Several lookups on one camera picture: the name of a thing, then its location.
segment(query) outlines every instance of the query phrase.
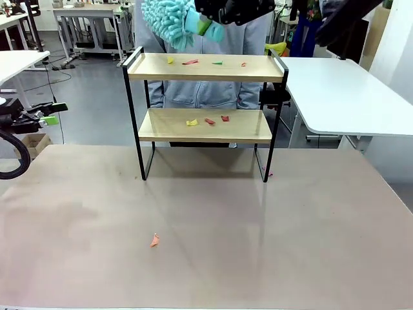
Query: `black metal shelf frame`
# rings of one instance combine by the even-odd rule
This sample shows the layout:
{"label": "black metal shelf frame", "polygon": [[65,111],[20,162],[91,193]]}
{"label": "black metal shelf frame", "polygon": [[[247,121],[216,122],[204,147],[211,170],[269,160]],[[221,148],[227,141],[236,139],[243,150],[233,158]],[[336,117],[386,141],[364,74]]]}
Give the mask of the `black metal shelf frame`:
{"label": "black metal shelf frame", "polygon": [[[155,154],[155,142],[152,141],[152,152],[149,156],[149,160],[146,163],[146,166],[143,162],[143,157],[142,157],[142,150],[141,150],[141,142],[139,140],[139,129],[137,127],[137,122],[136,122],[136,115],[135,115],[135,108],[134,108],[134,100],[132,97],[132,90],[130,88],[130,80],[129,80],[129,75],[128,75],[128,69],[132,66],[132,64],[135,62],[135,60],[139,57],[139,55],[143,54],[144,50],[143,47],[138,47],[135,52],[122,64],[122,70],[123,70],[123,79],[125,81],[125,87],[126,87],[126,94],[128,97],[128,104],[129,104],[129,111],[130,111],[130,118],[132,120],[132,128],[134,130],[134,137],[135,137],[135,144],[136,144],[136,151],[137,151],[137,157],[139,160],[139,168],[141,169],[141,175],[142,175],[142,180],[146,180],[149,175],[149,170],[150,166],[152,164],[152,160],[154,158]],[[279,65],[282,66],[284,70],[284,76],[283,80],[281,83],[273,83],[274,87],[277,89],[277,85],[281,84],[280,86],[280,91],[283,92],[287,89],[287,79],[288,79],[288,67],[284,64],[284,62],[281,60],[281,58],[278,56],[277,52],[275,52],[273,49],[270,49],[268,52],[269,56],[273,56],[275,60],[278,62]],[[144,80],[143,81],[144,87],[145,87],[145,98],[146,98],[146,107],[149,109],[150,108],[150,99],[149,99],[149,89],[148,89],[148,81]],[[267,82],[264,82],[264,92],[267,89]],[[274,120],[274,128],[272,130],[272,137],[271,137],[271,142],[270,142],[270,149],[268,152],[268,159],[267,159],[267,164],[265,166],[262,165],[261,161],[261,156],[259,155],[258,151],[258,144],[256,143],[254,145],[254,153],[257,158],[258,166],[259,166],[259,171],[261,173],[261,177],[263,181],[266,183],[268,181],[268,176],[270,174],[270,168],[271,168],[271,161],[272,161],[272,154],[274,152],[274,146],[276,143],[276,138],[277,138],[277,132],[278,132],[278,124],[279,120],[281,118],[281,109],[283,107],[283,101],[282,101],[282,96],[278,96],[277,98],[274,98],[275,102],[265,102],[265,100],[262,100],[259,108],[260,110],[264,109],[265,105],[276,105],[277,106],[277,112],[276,112],[276,118]]]}

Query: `gray floor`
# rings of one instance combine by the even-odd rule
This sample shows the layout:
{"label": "gray floor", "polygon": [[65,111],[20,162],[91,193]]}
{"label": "gray floor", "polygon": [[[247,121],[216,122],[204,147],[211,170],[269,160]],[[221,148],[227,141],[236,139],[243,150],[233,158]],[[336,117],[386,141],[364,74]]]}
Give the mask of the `gray floor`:
{"label": "gray floor", "polygon": [[[45,48],[51,51],[51,61],[55,65],[64,56],[57,32],[42,32],[41,39],[46,43]],[[125,84],[122,71],[116,67],[117,62],[112,57],[88,56],[86,60],[73,62],[75,69],[62,72],[70,74],[71,79],[62,81],[68,76],[60,71],[50,71],[51,82],[62,81],[52,85],[52,89],[58,101],[66,102],[69,111],[61,113],[61,124],[65,143],[82,145],[134,145],[134,135],[130,122],[130,114],[126,99]],[[46,72],[22,72],[20,75],[25,89],[30,89],[47,84]],[[5,83],[3,88],[13,88],[11,83]],[[142,122],[146,112],[145,94],[140,82],[132,83],[134,103],[138,122]],[[31,104],[52,100],[48,86],[29,90],[26,92]],[[294,104],[284,107],[282,118],[292,128],[296,115]],[[274,121],[275,111],[265,110],[269,124]],[[60,126],[48,127],[44,130],[49,134],[55,144],[62,143]],[[300,147],[303,148],[336,148],[335,141],[311,141],[306,142],[302,130]],[[288,147],[290,140],[289,131],[282,124],[279,125],[276,147]],[[0,158],[15,158],[12,147],[0,141]],[[411,185],[392,185],[393,189],[409,205],[413,206],[413,194]]]}

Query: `shelf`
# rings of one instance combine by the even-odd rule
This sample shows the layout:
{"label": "shelf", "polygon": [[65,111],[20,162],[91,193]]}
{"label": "shelf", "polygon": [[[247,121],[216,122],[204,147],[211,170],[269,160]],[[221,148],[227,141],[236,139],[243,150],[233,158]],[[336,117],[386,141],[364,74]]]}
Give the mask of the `shelf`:
{"label": "shelf", "polygon": [[[174,58],[172,64],[168,64],[168,56]],[[199,62],[182,65],[193,59]],[[223,64],[212,64],[218,61]],[[280,83],[284,75],[270,56],[157,53],[139,55],[128,73],[130,79],[274,83]]]}
{"label": "shelf", "polygon": [[[221,116],[229,116],[224,122]],[[209,125],[205,118],[212,119]],[[187,126],[197,119],[199,125]],[[150,108],[139,129],[141,141],[270,143],[271,131],[262,110]]]}

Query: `hoodie pocket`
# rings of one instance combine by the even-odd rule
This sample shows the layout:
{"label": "hoodie pocket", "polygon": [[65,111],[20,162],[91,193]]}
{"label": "hoodie pocket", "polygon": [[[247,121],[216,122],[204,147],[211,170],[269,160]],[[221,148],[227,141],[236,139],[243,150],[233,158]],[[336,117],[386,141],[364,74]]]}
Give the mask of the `hoodie pocket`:
{"label": "hoodie pocket", "polygon": [[195,91],[200,82],[165,81],[165,99],[173,103],[195,105]]}
{"label": "hoodie pocket", "polygon": [[218,107],[237,101],[234,82],[202,82],[199,105]]}

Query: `gray hoodie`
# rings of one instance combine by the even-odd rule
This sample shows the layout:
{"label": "gray hoodie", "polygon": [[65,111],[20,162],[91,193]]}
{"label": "gray hoodie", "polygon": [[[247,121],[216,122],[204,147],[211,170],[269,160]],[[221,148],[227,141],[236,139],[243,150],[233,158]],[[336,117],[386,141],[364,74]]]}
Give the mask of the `gray hoodie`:
{"label": "gray hoodie", "polygon": [[[156,36],[143,20],[142,0],[136,0],[136,46],[145,52],[177,53],[168,43]],[[194,46],[187,54],[263,55],[267,33],[267,16],[243,26],[225,26],[224,40],[212,42],[194,35]],[[259,83],[209,81],[148,81],[151,107],[257,109]]]}

